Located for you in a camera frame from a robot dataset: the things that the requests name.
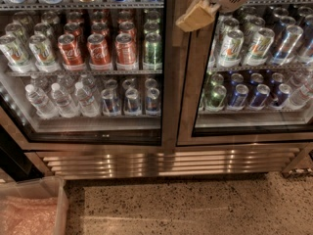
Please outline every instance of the beverage can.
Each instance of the beverage can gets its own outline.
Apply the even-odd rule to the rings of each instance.
[[[270,94],[270,88],[265,84],[258,84],[254,90],[249,102],[251,107],[262,107]]]
[[[248,45],[243,65],[261,65],[274,42],[274,35],[274,31],[270,28],[262,27],[258,30]]]
[[[122,65],[132,65],[136,63],[136,45],[130,34],[119,34],[115,40],[115,48],[118,63]]]
[[[144,35],[149,33],[156,33],[160,35],[160,29],[158,23],[145,23],[144,24]]]
[[[66,65],[78,66],[84,63],[74,35],[64,34],[60,36],[58,46]]]
[[[57,56],[46,36],[42,34],[31,36],[29,48],[40,65],[49,66],[56,63]]]
[[[7,35],[14,35],[22,44],[27,44],[28,33],[20,23],[9,23],[5,30]]]
[[[94,65],[107,65],[111,62],[111,55],[105,36],[91,34],[87,39],[87,48]]]
[[[161,64],[162,63],[162,42],[159,34],[151,33],[146,35],[144,41],[144,63]]]
[[[231,66],[231,62],[237,61],[244,43],[244,34],[240,30],[232,30],[227,33],[218,57],[221,66]]]
[[[248,88],[244,84],[238,84],[233,90],[232,96],[228,102],[230,107],[242,107],[246,102]]]
[[[29,63],[29,53],[21,42],[12,35],[0,37],[0,49],[8,59],[9,63],[15,66],[23,66]]]

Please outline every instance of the metal shelf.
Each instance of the metal shelf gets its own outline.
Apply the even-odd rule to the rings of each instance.
[[[54,71],[54,72],[43,72],[43,71],[31,71],[26,73],[19,73],[13,71],[7,71],[9,76],[31,76],[36,75],[58,75],[58,74],[93,74],[93,75],[124,75],[124,74],[162,74],[162,70],[104,70],[104,71],[95,71],[95,70],[84,70],[84,71]]]
[[[248,71],[248,70],[285,70],[285,69],[295,69],[295,68],[309,68],[313,69],[312,65],[304,65],[304,64],[292,64],[292,65],[283,65],[283,66],[270,66],[270,65],[265,65],[265,66],[257,66],[257,67],[250,67],[250,66],[237,66],[234,68],[209,68],[207,71]]]
[[[129,2],[129,3],[61,3],[61,4],[0,4],[0,11],[27,11],[51,9],[149,9],[164,8],[163,2]]]
[[[313,0],[252,0],[246,2],[246,5],[284,5],[284,4],[311,4]]]

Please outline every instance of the refrigerator door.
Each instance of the refrigerator door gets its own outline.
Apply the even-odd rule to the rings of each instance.
[[[176,6],[176,0],[103,1],[92,3],[78,0],[65,2],[64,0],[63,3],[53,5],[30,1],[27,6],[24,3],[0,5],[0,11],[2,11],[0,28],[3,31],[15,18],[16,11],[28,12],[35,24],[43,21],[44,13],[55,12],[59,15],[60,22],[56,25],[56,29],[70,21],[75,22],[70,19],[72,11],[85,19],[85,42],[81,46],[85,49],[86,59],[82,65],[66,65],[65,62],[68,60],[59,55],[59,49],[57,50],[59,65],[53,67],[56,70],[52,72],[47,72],[47,66],[39,65],[38,59],[35,65],[34,57],[30,61],[32,65],[29,71],[24,71],[23,69],[28,68],[21,67],[19,64],[8,66],[6,57],[4,55],[0,57],[0,104],[3,116],[1,119],[4,121],[6,116],[11,118],[9,121],[19,129],[13,132],[21,133],[22,143],[26,143],[25,146],[28,149],[29,147],[41,150],[59,149],[56,146],[45,146],[43,143],[85,144],[85,146],[78,146],[78,149],[83,150],[86,150],[86,145],[89,147],[89,144],[96,145],[99,149],[106,145],[123,145],[122,147],[144,145],[147,146],[148,151],[160,150],[164,143],[174,146],[179,118],[177,106],[180,105],[180,97],[177,97],[178,99],[173,99],[173,97],[180,95],[178,90],[182,88],[182,85],[176,86],[178,81],[172,82],[172,77],[179,76],[180,71],[175,64],[182,56],[186,57],[188,46],[183,36],[175,34],[173,20],[176,14],[180,15],[180,10],[185,10],[185,6]],[[89,53],[95,48],[91,46],[91,40],[88,40],[91,46],[88,45],[88,52],[86,48],[90,31],[96,30],[91,27],[91,24],[97,20],[96,11],[109,15],[104,21],[107,21],[111,32],[107,43],[112,62],[106,65],[103,64],[107,56],[100,60],[101,64],[95,63],[97,58],[99,61],[99,57],[90,58]],[[123,21],[133,22],[135,29],[128,30],[127,24],[121,26]],[[130,35],[130,40],[123,43],[125,35],[120,34],[126,31],[126,37]],[[58,103],[58,100],[51,94],[52,83],[61,83],[60,79],[64,75],[71,76],[74,80],[73,86],[76,92],[70,95],[74,105],[79,107],[77,114],[68,115],[68,108],[62,105],[62,102]],[[93,91],[93,85],[88,84],[86,78],[83,78],[86,75],[96,79],[98,91]],[[49,83],[45,100],[52,101],[50,108],[56,109],[48,113],[42,110],[38,102],[30,102],[29,91],[32,91],[30,87],[28,87],[28,100],[26,97],[25,87],[28,84],[38,87],[44,83],[43,80]],[[96,111],[99,110],[98,114],[89,112],[89,103],[94,104],[92,103],[94,101],[93,99],[86,101],[83,98],[84,95],[91,96],[88,91],[84,92],[83,96],[77,95],[79,82],[91,88],[92,98],[96,102],[93,108],[96,108]],[[116,146],[116,149],[121,150],[122,147]]]
[[[312,140],[310,7],[253,0],[192,33],[179,146]]]

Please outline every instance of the water bottle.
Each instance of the water bottle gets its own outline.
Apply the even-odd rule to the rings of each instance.
[[[80,114],[77,104],[72,100],[67,90],[59,83],[51,85],[51,96],[59,108],[60,115],[64,118],[77,117]]]
[[[92,74],[82,74],[80,76],[80,81],[83,83],[83,85],[88,86],[91,89],[95,99],[100,101],[100,92],[97,86],[96,78]]]
[[[33,74],[31,76],[30,83],[34,87],[41,88],[49,96],[50,91],[51,91],[51,86],[50,86],[50,82],[47,76],[43,76],[43,75],[40,76],[40,75]]]
[[[91,89],[82,82],[75,83],[75,95],[78,99],[81,112],[86,117],[96,117],[100,114],[100,107]]]
[[[53,118],[58,115],[58,109],[41,88],[28,84],[25,90],[27,100],[37,109],[40,117]]]

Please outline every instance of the can lid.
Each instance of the can lid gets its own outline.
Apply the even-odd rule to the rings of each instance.
[[[279,89],[282,93],[284,94],[291,94],[292,92],[292,89],[289,85],[285,84],[285,83],[282,83],[280,86],[279,86]]]
[[[91,34],[87,38],[88,43],[95,43],[95,44],[101,43],[104,40],[105,40],[105,36],[102,34],[97,34],[97,33]]]
[[[256,89],[259,93],[264,94],[264,95],[269,95],[271,92],[270,88],[265,84],[257,85]]]
[[[149,33],[149,34],[147,34],[145,39],[146,39],[146,41],[148,41],[150,43],[159,43],[162,40],[160,35],[156,34],[156,33]]]
[[[58,38],[58,42],[61,44],[68,44],[75,40],[75,37],[72,34],[64,34]]]
[[[248,88],[244,84],[236,85],[236,91],[242,95],[247,94]]]
[[[84,85],[82,84],[82,82],[76,82],[75,83],[75,88],[76,90],[80,90],[84,87]]]
[[[80,26],[78,23],[67,23],[65,25],[65,31],[67,31],[67,32],[76,31],[78,29],[80,29]]]
[[[9,23],[8,25],[6,25],[5,30],[6,32],[14,32],[21,28],[23,28],[23,26],[19,23]]]
[[[29,38],[29,43],[42,43],[47,40],[47,37],[43,34],[32,35]]]
[[[280,23],[284,26],[295,25],[295,19],[288,16],[283,16],[280,18]]]
[[[53,83],[51,85],[51,88],[53,91],[60,90],[60,84],[59,83]]]
[[[35,90],[35,86],[33,86],[32,84],[28,84],[25,88],[26,92],[31,93]]]
[[[8,44],[12,43],[16,40],[17,38],[13,35],[3,35],[0,37],[0,44]]]
[[[116,37],[117,43],[130,43],[132,41],[132,37],[130,34],[121,33]]]
[[[138,98],[138,90],[136,90],[134,88],[130,88],[130,89],[126,90],[125,96],[128,99],[137,99]]]

